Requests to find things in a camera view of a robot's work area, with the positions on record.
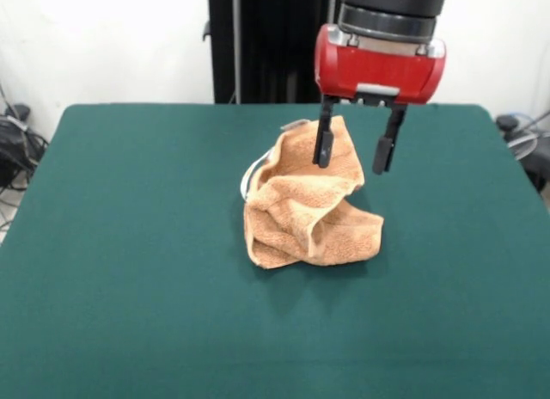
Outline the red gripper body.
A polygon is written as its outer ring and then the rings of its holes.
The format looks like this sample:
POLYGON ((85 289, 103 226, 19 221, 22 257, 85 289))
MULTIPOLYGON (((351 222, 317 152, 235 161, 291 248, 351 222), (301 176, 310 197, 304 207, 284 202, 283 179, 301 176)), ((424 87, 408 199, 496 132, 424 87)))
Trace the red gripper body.
POLYGON ((372 97, 398 104, 426 104, 436 92, 446 46, 378 40, 349 34, 336 24, 321 27, 315 44, 315 81, 323 95, 372 97))

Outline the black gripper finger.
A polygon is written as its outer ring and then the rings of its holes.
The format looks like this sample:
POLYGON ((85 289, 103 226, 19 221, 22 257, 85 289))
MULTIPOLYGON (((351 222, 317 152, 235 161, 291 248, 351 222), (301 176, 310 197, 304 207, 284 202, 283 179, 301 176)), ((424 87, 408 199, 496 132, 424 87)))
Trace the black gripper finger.
POLYGON ((388 118, 385 133, 379 138, 372 170, 376 175, 381 175, 390 170, 393 159, 394 149, 400 128, 405 119, 407 106, 397 106, 391 108, 391 113, 388 118))
POLYGON ((333 133, 331 122, 333 116, 333 106, 336 98, 330 95, 322 96, 321 114, 318 123, 317 136, 315 141, 315 151, 313 164, 318 167, 327 167, 330 163, 333 147, 333 133))

